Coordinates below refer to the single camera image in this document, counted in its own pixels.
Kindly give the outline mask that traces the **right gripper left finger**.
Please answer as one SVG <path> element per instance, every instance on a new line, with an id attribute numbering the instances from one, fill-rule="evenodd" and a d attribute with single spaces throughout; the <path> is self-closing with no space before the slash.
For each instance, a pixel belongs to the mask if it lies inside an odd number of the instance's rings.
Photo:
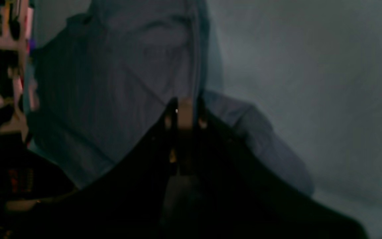
<path id="1" fill-rule="evenodd" d="M 28 213 L 12 239 L 162 239 L 177 98 L 134 149 L 102 178 L 66 199 Z"/>

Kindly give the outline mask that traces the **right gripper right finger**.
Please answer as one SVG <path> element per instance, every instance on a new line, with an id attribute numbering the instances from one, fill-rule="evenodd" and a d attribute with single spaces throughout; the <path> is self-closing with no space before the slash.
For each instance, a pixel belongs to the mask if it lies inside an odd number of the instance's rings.
<path id="1" fill-rule="evenodd" d="M 192 167 L 225 239 L 366 239 L 359 222 L 298 192 L 262 165 L 232 129 L 197 101 Z"/>

